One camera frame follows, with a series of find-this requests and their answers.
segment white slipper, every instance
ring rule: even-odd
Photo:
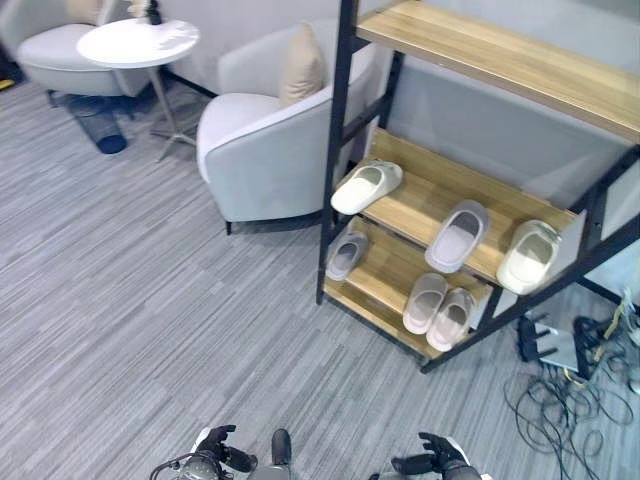
[[[354,172],[331,197],[331,206],[345,215],[361,212],[402,182],[402,169],[391,162],[375,160]]]
[[[540,220],[524,222],[513,234],[498,268],[500,284],[518,295],[535,290],[558,255],[560,241],[560,235],[550,225]]]
[[[447,293],[447,281],[437,273],[425,273],[413,284],[402,312],[405,328],[416,335],[427,333]]]
[[[464,288],[454,288],[444,297],[440,311],[427,332],[427,342],[439,352],[448,352],[469,329],[475,301]]]
[[[443,273],[457,271],[489,229],[489,212],[474,200],[460,202],[449,213],[425,259]]]
[[[327,262],[327,277],[338,282],[347,278],[369,246],[362,232],[348,232],[336,240]]]

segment armchair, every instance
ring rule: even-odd
[[[291,106],[282,108],[278,86],[299,27],[229,52],[218,63],[222,94],[200,119],[197,158],[200,175],[227,222],[227,233],[231,222],[294,217],[322,208],[337,22],[310,25],[327,66],[326,86]],[[364,108],[374,49],[369,45],[353,57],[347,121]],[[346,146],[336,179],[344,173],[349,154]]]
[[[122,0],[101,5],[96,25],[128,17]],[[8,0],[0,10],[0,40],[34,82],[78,95],[137,95],[149,81],[144,70],[98,67],[77,52],[76,43],[92,28],[73,23],[65,0]]]

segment beige pillow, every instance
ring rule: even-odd
[[[72,23],[97,25],[103,0],[65,0],[67,14]]]
[[[289,106],[322,90],[326,67],[313,30],[303,24],[293,37],[280,79],[280,102]]]

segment shelf board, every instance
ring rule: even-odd
[[[440,352],[427,343],[424,335],[414,335],[402,324],[413,283],[433,271],[423,252],[360,218],[354,218],[350,228],[366,233],[369,248],[346,281],[325,279],[325,292],[416,352],[430,359],[438,357]],[[451,288],[469,290],[478,302],[491,290],[464,273],[447,275],[446,279]]]
[[[382,129],[376,131],[370,158],[400,165],[404,177],[400,187],[367,207],[363,215],[424,248],[433,242],[442,221],[462,200],[473,199],[487,208],[489,232],[465,265],[493,282],[497,282],[496,271],[518,225],[539,219],[561,231],[575,218],[568,210],[558,209]]]
[[[640,143],[640,76],[415,0],[363,16],[357,35]]]

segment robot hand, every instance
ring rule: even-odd
[[[480,480],[480,474],[469,464],[466,455],[453,439],[420,432],[418,434],[427,455],[432,457],[434,472],[442,474],[443,480]]]
[[[407,458],[394,458],[391,464],[402,475],[420,475],[427,472],[440,473],[444,480],[480,480],[475,468],[469,465],[462,448],[453,439],[432,433],[421,432],[419,437],[426,453]]]

